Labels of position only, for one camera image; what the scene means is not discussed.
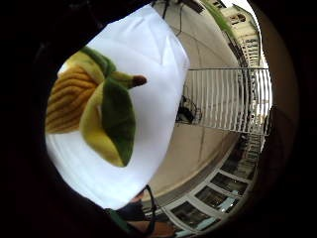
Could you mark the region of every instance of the stuffed lemon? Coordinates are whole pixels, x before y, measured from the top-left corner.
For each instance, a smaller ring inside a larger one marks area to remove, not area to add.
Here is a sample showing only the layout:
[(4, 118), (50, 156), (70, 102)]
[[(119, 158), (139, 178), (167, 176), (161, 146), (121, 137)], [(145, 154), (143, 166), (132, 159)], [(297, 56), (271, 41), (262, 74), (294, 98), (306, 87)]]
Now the stuffed lemon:
[(79, 130), (84, 141), (117, 167), (130, 161), (136, 120), (128, 89), (147, 82), (116, 70), (105, 56), (84, 47), (67, 61), (49, 98), (47, 133)]

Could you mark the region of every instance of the white railing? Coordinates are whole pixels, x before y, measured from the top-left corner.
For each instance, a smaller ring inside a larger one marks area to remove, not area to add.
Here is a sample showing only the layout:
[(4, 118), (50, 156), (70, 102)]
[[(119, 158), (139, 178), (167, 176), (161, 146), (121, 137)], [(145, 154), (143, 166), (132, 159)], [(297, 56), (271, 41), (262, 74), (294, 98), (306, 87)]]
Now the white railing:
[(193, 120), (177, 122), (267, 136), (271, 105), (267, 68), (190, 69), (180, 107)]

